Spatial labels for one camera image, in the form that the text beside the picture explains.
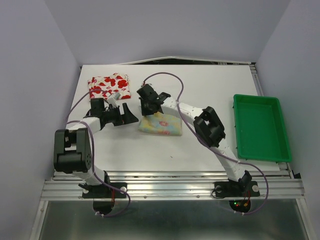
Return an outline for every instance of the gray floor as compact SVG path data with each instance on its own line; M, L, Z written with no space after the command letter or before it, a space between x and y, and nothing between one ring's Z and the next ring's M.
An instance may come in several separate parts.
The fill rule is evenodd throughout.
M261 204L253 201L253 208ZM304 240L295 200L269 200L250 216L226 211L228 201L133 202L122 216L94 215L90 201L50 202L42 240Z

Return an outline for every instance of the folded cloth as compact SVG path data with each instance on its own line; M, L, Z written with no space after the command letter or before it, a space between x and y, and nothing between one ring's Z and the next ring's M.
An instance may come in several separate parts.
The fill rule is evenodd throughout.
M157 112L153 115L144 116L138 129L149 134L181 136L182 121L175 116Z
M131 98L129 90L129 77L126 74L114 73L111 76L94 76L88 80L90 98L105 98L107 99L113 93L120 93L119 99Z

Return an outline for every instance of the white wall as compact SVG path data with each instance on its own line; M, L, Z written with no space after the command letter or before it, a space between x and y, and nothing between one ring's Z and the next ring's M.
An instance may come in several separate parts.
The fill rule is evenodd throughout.
M45 0L81 64L257 61L290 0Z
M78 64L43 0L0 3L0 239L29 239Z
M306 200L320 237L320 1L291 0L263 50L257 71L263 92L280 99Z

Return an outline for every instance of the red and white cloth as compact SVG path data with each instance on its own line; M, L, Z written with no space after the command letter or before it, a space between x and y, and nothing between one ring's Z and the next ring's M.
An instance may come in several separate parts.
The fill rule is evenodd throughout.
M105 98L107 99L113 93L120 93L119 99L131 98L129 90L129 77L126 74L114 73L111 76L94 76L88 80L90 98Z

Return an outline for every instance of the green tray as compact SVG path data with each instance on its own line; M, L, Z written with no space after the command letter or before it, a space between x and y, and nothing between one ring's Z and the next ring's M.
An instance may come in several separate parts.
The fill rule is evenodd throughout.
M233 104L238 157L291 162L279 100L275 97L236 94Z

